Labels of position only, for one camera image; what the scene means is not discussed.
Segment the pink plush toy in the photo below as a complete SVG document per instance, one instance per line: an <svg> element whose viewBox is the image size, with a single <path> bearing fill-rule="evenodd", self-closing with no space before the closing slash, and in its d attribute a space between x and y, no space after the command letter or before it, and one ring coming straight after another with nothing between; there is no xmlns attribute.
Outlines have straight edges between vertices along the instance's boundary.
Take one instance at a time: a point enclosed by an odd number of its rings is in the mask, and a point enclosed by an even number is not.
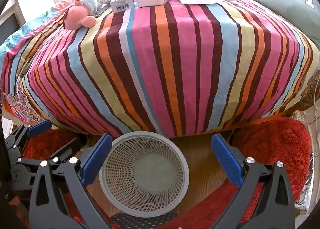
<svg viewBox="0 0 320 229"><path fill-rule="evenodd" d="M73 6L64 14L63 27L67 30L77 30L81 27L92 28L96 21L87 5L81 0L75 0Z"/></svg>

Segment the red shaggy rug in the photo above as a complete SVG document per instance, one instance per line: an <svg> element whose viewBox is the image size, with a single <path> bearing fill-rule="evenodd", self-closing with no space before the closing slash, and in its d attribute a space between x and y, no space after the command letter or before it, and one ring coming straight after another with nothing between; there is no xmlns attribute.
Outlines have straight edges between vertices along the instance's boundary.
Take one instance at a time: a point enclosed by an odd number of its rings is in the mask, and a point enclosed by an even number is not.
<svg viewBox="0 0 320 229"><path fill-rule="evenodd" d="M51 154L75 137L68 130L48 130L32 138L23 153L24 158L46 160ZM274 164L282 161L287 170L293 198L299 200L309 173L311 137L299 121L280 117L259 124L237 129L231 138L245 157L253 157L259 163ZM209 228L222 214L236 192L229 180L205 199L180 214L161 228Z"/></svg>

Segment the white barcode box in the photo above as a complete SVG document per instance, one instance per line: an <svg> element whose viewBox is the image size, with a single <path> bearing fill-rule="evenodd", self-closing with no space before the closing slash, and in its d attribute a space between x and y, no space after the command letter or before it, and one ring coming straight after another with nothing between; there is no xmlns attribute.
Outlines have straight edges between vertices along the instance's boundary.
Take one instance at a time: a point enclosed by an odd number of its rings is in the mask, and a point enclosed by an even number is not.
<svg viewBox="0 0 320 229"><path fill-rule="evenodd" d="M133 9L135 7L135 1L134 0L112 0L110 2L110 6L112 9L112 12L116 14L122 11Z"/></svg>

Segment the grey mesh waste basket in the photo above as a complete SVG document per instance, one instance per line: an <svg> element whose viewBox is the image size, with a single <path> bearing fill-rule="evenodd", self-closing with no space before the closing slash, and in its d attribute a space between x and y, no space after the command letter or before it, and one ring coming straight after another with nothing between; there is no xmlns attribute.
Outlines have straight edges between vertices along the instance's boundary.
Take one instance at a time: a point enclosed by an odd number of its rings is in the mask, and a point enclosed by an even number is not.
<svg viewBox="0 0 320 229"><path fill-rule="evenodd" d="M127 133L112 142L99 171L101 189L120 211L151 218L175 209L189 187L184 154L157 133Z"/></svg>

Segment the striped colourful bedspread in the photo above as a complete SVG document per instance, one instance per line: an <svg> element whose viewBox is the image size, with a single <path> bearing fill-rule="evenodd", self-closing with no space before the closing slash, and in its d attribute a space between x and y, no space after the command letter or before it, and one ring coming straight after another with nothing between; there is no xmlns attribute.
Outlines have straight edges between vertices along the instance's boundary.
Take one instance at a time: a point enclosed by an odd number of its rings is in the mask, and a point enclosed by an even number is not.
<svg viewBox="0 0 320 229"><path fill-rule="evenodd" d="M73 3L58 3L1 45L1 94L25 124L178 137L312 104L316 43L253 0L107 9L93 28L67 30Z"/></svg>

